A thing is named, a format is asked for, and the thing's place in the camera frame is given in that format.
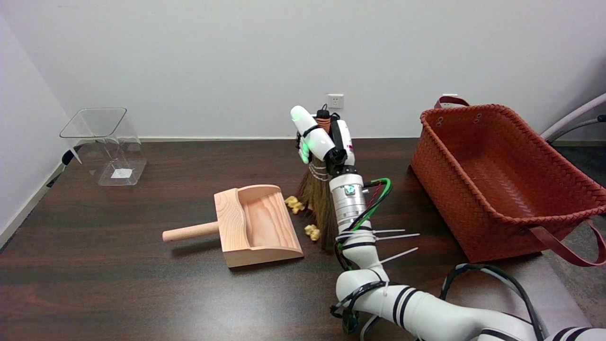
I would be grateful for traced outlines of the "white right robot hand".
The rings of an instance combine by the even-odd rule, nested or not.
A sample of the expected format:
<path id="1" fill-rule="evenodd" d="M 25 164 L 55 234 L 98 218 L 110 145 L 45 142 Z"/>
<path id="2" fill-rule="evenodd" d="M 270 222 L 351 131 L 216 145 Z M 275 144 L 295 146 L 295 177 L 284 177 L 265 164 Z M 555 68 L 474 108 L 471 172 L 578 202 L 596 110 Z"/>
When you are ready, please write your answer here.
<path id="1" fill-rule="evenodd" d="M 314 115 L 302 106 L 294 106 L 290 116 L 297 129 L 296 148 L 303 163 L 320 160 L 331 178 L 357 173 L 350 130 L 339 114 L 330 113 L 327 105 Z"/>

